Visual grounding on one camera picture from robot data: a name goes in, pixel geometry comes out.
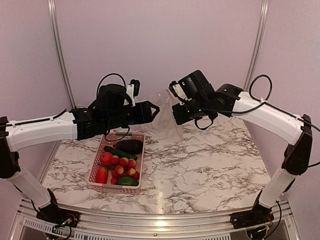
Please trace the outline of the clear zip top bag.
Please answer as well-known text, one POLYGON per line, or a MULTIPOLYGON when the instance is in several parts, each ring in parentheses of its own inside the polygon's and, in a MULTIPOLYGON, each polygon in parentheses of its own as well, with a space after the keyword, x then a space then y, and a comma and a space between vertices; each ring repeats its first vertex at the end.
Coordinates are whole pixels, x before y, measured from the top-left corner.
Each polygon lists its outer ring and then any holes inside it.
POLYGON ((164 89, 155 93, 139 96, 139 101, 150 101, 159 107, 160 112, 151 123, 142 124, 136 127, 140 132, 156 136, 161 139, 174 138, 176 141, 183 141, 183 130, 176 124, 172 106, 176 103, 169 90, 164 89))

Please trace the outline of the red lychee fruit bunch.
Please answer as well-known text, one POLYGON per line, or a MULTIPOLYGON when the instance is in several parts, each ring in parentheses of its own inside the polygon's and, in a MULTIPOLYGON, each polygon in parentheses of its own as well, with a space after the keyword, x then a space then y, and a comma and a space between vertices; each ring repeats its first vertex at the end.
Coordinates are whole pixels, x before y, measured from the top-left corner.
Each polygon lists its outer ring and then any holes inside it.
POLYGON ((122 176, 134 177, 139 182, 140 173, 137 169, 137 161, 132 158, 119 158, 117 155, 113 155, 110 164, 101 164, 100 160, 99 167, 100 166, 108 170, 107 184, 116 185, 118 178, 122 176))

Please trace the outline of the red toy tomato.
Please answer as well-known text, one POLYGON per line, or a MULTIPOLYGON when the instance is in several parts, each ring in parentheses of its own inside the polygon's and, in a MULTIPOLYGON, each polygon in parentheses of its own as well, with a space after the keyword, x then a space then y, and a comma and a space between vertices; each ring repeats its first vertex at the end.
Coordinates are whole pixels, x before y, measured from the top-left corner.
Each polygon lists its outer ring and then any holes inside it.
POLYGON ((101 156, 100 156, 100 163, 102 165, 109 165, 111 163, 113 154, 110 152, 104 152, 101 156))

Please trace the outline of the pink perforated plastic basket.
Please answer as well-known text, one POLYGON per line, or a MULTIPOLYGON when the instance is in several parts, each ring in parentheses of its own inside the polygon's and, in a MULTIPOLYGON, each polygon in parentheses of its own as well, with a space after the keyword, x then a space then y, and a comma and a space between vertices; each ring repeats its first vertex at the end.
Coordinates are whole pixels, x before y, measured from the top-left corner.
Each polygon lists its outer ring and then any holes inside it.
POLYGON ((142 184, 142 170, 144 165, 144 149, 145 149, 145 136, 143 134, 130 133, 128 136, 124 136, 123 133, 112 133, 107 137, 102 137, 96 152, 96 156, 94 158, 92 168, 88 177, 88 187, 103 193, 119 193, 119 194, 130 194, 130 195, 138 195, 140 193, 140 187, 142 184), (122 186, 122 185, 112 185, 112 184, 101 184, 96 183, 96 174, 100 167, 100 157, 105 152, 104 147, 110 146, 112 148, 114 144, 119 141, 124 140, 140 140, 143 142, 143 150, 140 154, 135 154, 137 156, 137 170, 139 171, 139 185, 138 186, 122 186))

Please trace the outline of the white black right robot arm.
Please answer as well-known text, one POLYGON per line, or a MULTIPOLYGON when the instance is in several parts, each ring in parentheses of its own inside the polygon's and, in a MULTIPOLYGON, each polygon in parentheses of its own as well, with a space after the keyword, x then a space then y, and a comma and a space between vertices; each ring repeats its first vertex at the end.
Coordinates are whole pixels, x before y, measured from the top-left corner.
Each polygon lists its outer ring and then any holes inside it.
POLYGON ((287 142, 281 166, 259 193, 252 209, 245 212, 252 224, 260 223, 297 176, 310 168, 315 128, 311 118, 290 113, 229 83, 215 90, 200 70, 171 82, 169 90, 179 100, 172 107, 177 125, 197 122, 205 116, 213 121, 222 114, 257 125, 287 142))

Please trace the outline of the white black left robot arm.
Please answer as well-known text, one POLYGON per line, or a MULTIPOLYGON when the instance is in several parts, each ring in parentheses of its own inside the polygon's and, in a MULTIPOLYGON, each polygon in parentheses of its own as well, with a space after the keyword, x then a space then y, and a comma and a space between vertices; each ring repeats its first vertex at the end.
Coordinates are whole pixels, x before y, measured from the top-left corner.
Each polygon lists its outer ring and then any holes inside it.
POLYGON ((53 223, 66 215, 51 190, 43 187, 19 165, 21 149, 62 140, 86 140, 107 135, 116 128, 151 123, 160 108, 150 101, 135 102, 139 89, 133 83, 103 85, 89 107, 26 121, 0 119, 0 177, 11 182, 39 208, 38 216, 53 223))

